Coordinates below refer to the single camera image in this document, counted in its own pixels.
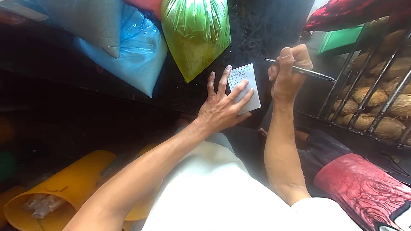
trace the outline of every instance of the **forearm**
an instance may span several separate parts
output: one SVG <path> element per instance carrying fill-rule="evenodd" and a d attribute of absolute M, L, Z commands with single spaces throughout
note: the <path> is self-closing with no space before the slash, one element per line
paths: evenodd
<path fill-rule="evenodd" d="M 289 205 L 309 197 L 294 140 L 293 102 L 275 102 L 264 151 L 273 191 Z"/>
<path fill-rule="evenodd" d="M 195 120 L 148 151 L 102 185 L 84 203 L 65 230 L 84 230 L 84 226 L 76 224 L 88 225 L 88 228 L 95 228 L 95 224 L 105 230 L 121 230 L 121 224 L 134 204 L 156 188 L 171 169 L 209 134 L 207 128 Z"/>

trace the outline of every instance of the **fingernail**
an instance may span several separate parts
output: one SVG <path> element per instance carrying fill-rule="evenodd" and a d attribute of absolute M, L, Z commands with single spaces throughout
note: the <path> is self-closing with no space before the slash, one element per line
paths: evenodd
<path fill-rule="evenodd" d="M 287 57 L 291 54 L 291 48 L 286 47 L 284 49 L 281 50 L 280 52 L 280 57 Z"/>

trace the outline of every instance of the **paper note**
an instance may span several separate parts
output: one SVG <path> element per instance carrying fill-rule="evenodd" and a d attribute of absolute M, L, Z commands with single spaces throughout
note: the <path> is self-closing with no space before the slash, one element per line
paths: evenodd
<path fill-rule="evenodd" d="M 258 97 L 256 78 L 254 75 L 254 67 L 252 63 L 231 71 L 229 76 L 230 91 L 233 91 L 235 86 L 239 84 L 243 79 L 248 80 L 248 85 L 245 87 L 244 91 L 241 92 L 240 95 L 236 98 L 236 102 L 238 102 L 250 88 L 254 88 L 254 95 L 251 97 L 250 102 L 248 102 L 248 104 L 246 104 L 241 109 L 241 111 L 238 113 L 239 115 L 257 108 L 261 108 L 260 98 Z"/>

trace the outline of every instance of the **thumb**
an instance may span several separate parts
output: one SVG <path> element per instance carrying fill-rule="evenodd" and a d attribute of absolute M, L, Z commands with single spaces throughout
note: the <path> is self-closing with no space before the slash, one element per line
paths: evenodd
<path fill-rule="evenodd" d="M 295 61 L 291 48 L 283 48 L 280 52 L 278 61 L 280 63 L 279 75 L 291 76 L 293 74 L 293 64 Z"/>

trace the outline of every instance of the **table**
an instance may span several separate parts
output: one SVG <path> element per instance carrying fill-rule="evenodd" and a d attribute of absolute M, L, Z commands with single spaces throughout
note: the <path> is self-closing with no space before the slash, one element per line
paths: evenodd
<path fill-rule="evenodd" d="M 237 68 L 253 63 L 262 107 L 252 111 L 253 116 L 242 125 L 257 128 L 271 102 L 266 73 L 270 64 L 263 59 L 276 58 L 283 47 L 297 44 L 313 3 L 228 0 L 230 46 L 190 83 L 184 82 L 168 53 L 152 99 L 108 72 L 97 73 L 95 64 L 71 47 L 73 36 L 68 32 L 36 22 L 19 27 L 0 25 L 0 69 L 196 115 L 207 97 L 211 71 L 216 72 L 217 86 L 227 65 Z"/>

